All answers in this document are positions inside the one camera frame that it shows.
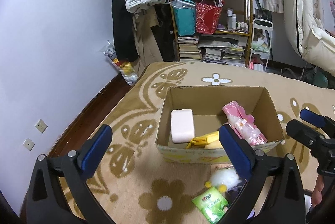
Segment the teal gift bag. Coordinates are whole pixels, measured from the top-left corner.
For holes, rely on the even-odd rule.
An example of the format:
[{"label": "teal gift bag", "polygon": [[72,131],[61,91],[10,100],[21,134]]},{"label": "teal gift bag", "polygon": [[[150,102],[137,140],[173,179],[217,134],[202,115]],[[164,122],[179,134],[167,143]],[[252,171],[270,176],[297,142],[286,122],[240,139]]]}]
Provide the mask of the teal gift bag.
[{"label": "teal gift bag", "polygon": [[174,0],[171,5],[179,36],[193,35],[195,33],[195,3],[191,0]]}]

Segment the metal screw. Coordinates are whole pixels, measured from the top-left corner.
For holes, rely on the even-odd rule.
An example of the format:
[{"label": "metal screw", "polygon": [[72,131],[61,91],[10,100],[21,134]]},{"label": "metal screw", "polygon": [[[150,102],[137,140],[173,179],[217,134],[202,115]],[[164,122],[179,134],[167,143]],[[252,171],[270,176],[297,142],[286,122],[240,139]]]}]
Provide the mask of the metal screw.
[{"label": "metal screw", "polygon": [[261,149],[257,149],[257,150],[255,151],[255,153],[256,153],[256,155],[259,156],[259,157],[264,156],[264,151],[261,150]]},{"label": "metal screw", "polygon": [[77,155],[77,152],[75,150],[70,150],[67,155],[72,158]]},{"label": "metal screw", "polygon": [[291,154],[291,153],[289,153],[289,154],[287,155],[287,157],[288,157],[290,160],[294,160],[294,156],[293,156],[293,154]]},{"label": "metal screw", "polygon": [[41,154],[37,157],[37,159],[41,162],[45,159],[45,155],[44,154]]}]

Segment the cardboard box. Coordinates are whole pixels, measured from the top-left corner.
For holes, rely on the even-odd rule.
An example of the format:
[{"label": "cardboard box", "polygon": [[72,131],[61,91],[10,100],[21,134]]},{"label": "cardboard box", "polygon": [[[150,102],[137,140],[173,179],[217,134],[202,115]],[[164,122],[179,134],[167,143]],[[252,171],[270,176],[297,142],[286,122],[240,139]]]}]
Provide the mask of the cardboard box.
[{"label": "cardboard box", "polygon": [[192,109],[195,135],[201,136],[218,130],[227,122],[222,107],[236,100],[247,114],[255,118],[255,125],[268,139],[254,150],[269,152],[284,139],[283,129],[269,92],[264,87],[246,86],[193,86],[168,89],[156,137],[156,146],[168,162],[229,163],[223,149],[185,149],[187,144],[174,144],[171,138],[171,111]]}]

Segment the stack of books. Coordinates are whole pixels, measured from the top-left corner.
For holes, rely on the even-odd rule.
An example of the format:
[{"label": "stack of books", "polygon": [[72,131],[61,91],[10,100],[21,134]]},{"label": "stack of books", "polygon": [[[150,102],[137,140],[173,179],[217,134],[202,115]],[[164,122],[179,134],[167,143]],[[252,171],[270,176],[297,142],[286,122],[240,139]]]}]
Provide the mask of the stack of books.
[{"label": "stack of books", "polygon": [[245,67],[245,59],[243,55],[244,49],[242,47],[212,47],[206,48],[202,61]]},{"label": "stack of books", "polygon": [[236,35],[201,36],[198,48],[203,49],[203,62],[245,66],[244,48]]},{"label": "stack of books", "polygon": [[201,60],[202,55],[197,47],[198,36],[178,37],[178,49],[180,60]]}]

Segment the blue gripper pad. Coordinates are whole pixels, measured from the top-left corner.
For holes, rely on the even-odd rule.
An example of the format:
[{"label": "blue gripper pad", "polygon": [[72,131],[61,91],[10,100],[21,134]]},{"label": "blue gripper pad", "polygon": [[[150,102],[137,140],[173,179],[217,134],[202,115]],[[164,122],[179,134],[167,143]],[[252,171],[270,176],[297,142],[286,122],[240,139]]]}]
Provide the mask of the blue gripper pad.
[{"label": "blue gripper pad", "polygon": [[253,149],[247,141],[240,139],[229,125],[220,128],[219,140],[237,174],[249,181],[255,165]]},{"label": "blue gripper pad", "polygon": [[79,151],[77,165],[82,170],[81,178],[87,180],[94,176],[106,150],[112,142],[112,129],[102,125],[92,139],[87,140]]},{"label": "blue gripper pad", "polygon": [[322,127],[326,125],[326,122],[323,116],[318,115],[308,109],[301,110],[300,118],[319,129],[321,129]]}]

